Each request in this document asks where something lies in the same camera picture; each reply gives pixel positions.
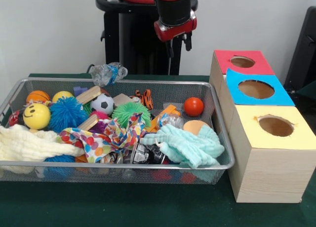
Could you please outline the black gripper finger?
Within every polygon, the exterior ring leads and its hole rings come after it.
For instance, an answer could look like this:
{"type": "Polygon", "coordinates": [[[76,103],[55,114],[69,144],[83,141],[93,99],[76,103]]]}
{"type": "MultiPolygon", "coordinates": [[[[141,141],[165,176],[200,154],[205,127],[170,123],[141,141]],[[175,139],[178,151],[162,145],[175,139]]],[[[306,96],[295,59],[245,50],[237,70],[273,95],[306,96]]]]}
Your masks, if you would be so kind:
{"type": "Polygon", "coordinates": [[[184,35],[184,43],[186,46],[186,50],[190,51],[192,49],[192,33],[186,33],[184,35]]]}
{"type": "Polygon", "coordinates": [[[166,50],[169,58],[174,57],[174,51],[173,51],[173,46],[172,46],[173,40],[168,40],[166,41],[166,50]]]}

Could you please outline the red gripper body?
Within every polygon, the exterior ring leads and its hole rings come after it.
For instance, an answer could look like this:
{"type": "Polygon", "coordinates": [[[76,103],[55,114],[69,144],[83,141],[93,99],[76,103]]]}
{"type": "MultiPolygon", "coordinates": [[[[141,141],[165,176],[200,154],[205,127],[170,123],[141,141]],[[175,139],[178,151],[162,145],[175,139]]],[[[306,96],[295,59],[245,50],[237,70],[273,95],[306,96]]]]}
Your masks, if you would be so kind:
{"type": "Polygon", "coordinates": [[[167,42],[179,35],[190,33],[196,28],[197,16],[193,10],[191,10],[189,20],[179,26],[166,26],[159,20],[154,22],[155,33],[162,42],[167,42]]]}

